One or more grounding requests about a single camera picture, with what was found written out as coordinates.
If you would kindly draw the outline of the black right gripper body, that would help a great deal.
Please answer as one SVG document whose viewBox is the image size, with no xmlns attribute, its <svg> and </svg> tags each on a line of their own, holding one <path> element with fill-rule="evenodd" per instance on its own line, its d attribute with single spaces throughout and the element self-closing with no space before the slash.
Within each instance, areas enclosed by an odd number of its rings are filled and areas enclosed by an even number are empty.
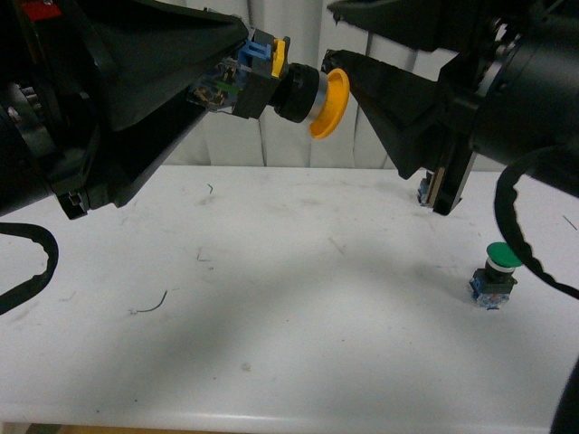
<svg viewBox="0 0 579 434">
<path fill-rule="evenodd" d="M 476 159 L 470 134 L 482 97 L 479 84 L 492 57 L 497 26 L 490 1 L 450 1 L 449 33 L 458 54 L 441 69 L 438 79 L 444 126 L 442 151 L 432 176 L 429 206 L 448 215 L 459 204 Z"/>
</svg>

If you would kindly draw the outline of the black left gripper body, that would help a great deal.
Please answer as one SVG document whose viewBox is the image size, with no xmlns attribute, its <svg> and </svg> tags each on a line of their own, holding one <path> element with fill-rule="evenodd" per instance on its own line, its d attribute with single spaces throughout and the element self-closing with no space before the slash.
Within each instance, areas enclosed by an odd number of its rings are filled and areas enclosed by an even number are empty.
<svg viewBox="0 0 579 434">
<path fill-rule="evenodd" d="M 108 54 L 91 1 L 17 4 L 17 206 L 54 195 L 74 219 L 112 130 L 100 85 Z"/>
</svg>

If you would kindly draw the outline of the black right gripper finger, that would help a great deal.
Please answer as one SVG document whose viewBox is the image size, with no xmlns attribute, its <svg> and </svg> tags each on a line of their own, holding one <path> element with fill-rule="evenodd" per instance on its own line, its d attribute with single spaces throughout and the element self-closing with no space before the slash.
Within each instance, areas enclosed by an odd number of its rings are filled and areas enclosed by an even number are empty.
<svg viewBox="0 0 579 434">
<path fill-rule="evenodd" d="M 478 1 L 336 1 L 338 21 L 420 51 L 464 51 L 479 16 Z"/>
<path fill-rule="evenodd" d="M 326 52 L 322 70 L 334 69 L 346 73 L 351 94 L 403 179 L 435 168 L 445 136 L 436 82 L 346 50 Z"/>
</svg>

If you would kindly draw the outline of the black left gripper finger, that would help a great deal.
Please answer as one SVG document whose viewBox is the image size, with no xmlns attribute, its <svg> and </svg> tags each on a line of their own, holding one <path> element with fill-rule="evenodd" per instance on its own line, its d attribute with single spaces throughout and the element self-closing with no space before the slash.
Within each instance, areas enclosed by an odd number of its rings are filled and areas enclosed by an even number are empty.
<svg viewBox="0 0 579 434">
<path fill-rule="evenodd" d="M 91 1 L 90 22 L 108 54 L 100 97 L 114 131 L 159 109 L 249 33 L 236 16 L 157 1 Z"/>
<path fill-rule="evenodd" d="M 112 134 L 108 201 L 118 207 L 128 204 L 206 113 L 180 92 L 134 126 Z"/>
</svg>

